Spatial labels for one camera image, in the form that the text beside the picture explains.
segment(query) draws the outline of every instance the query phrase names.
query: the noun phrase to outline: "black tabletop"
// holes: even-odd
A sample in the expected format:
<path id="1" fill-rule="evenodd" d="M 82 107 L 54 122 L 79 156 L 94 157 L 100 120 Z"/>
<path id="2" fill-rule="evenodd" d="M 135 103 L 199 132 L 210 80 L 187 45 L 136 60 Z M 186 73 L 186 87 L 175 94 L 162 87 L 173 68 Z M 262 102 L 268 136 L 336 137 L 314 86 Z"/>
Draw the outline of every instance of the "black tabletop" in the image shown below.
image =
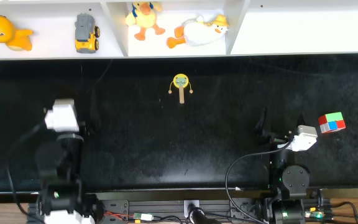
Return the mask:
<path id="1" fill-rule="evenodd" d="M 39 189 L 34 155 L 56 137 L 41 129 L 56 98 L 74 98 L 78 119 L 94 124 L 81 176 L 91 191 L 223 187 L 228 165 L 266 150 L 252 128 L 268 108 L 271 130 L 294 130 L 302 114 L 318 141 L 296 153 L 311 187 L 358 187 L 358 54 L 113 60 L 0 61 L 0 192 L 9 161 L 18 191 Z M 168 94 L 178 73 L 185 88 Z M 347 128 L 321 134 L 318 117 L 342 112 Z M 266 189 L 268 156 L 244 159 L 232 187 Z"/>

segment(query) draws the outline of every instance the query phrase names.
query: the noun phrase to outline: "yellow hat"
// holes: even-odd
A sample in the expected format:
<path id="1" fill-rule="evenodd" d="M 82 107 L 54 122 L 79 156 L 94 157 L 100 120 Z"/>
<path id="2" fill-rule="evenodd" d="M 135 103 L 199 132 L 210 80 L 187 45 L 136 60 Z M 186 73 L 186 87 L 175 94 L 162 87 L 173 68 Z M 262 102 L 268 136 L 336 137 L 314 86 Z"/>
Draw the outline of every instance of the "yellow hat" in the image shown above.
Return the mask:
<path id="1" fill-rule="evenodd" d="M 216 17 L 215 21 L 213 21 L 212 23 L 218 26 L 227 26 L 227 27 L 229 26 L 229 24 L 226 22 L 226 16 L 221 14 L 219 14 Z"/>

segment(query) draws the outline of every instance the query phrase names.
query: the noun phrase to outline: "yellow toy truck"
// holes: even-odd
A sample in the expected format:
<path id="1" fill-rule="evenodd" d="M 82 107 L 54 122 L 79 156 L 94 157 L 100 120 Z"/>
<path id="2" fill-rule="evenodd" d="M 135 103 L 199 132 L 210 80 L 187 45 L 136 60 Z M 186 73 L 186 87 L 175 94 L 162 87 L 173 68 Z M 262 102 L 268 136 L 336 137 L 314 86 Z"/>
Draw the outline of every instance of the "yellow toy truck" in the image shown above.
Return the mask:
<path id="1" fill-rule="evenodd" d="M 80 14 L 75 22 L 75 48 L 78 53 L 92 54 L 99 50 L 100 29 L 94 18 L 88 14 Z"/>

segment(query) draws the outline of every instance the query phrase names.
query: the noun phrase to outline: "blue square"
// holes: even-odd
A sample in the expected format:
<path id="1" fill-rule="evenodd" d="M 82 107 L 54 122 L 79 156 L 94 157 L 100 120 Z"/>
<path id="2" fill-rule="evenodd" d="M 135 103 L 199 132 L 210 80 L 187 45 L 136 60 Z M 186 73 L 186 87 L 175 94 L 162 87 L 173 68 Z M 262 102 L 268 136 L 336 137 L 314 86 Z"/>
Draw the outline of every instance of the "blue square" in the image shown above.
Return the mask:
<path id="1" fill-rule="evenodd" d="M 330 131 L 332 131 L 332 130 L 337 130 L 337 129 L 338 129 L 338 125 L 336 125 L 336 122 L 335 122 L 335 121 L 328 122 L 328 125 L 329 125 L 329 130 L 330 130 Z"/>

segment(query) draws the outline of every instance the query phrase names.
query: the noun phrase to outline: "rubik's cube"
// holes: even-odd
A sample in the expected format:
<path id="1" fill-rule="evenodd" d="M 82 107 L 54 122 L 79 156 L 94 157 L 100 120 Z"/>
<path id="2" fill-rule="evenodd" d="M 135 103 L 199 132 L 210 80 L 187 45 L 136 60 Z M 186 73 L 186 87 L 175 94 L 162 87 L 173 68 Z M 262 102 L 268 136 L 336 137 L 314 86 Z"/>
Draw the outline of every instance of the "rubik's cube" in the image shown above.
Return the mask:
<path id="1" fill-rule="evenodd" d="M 318 118 L 318 123 L 320 124 L 321 133 L 330 133 L 346 128 L 341 112 L 323 115 Z"/>

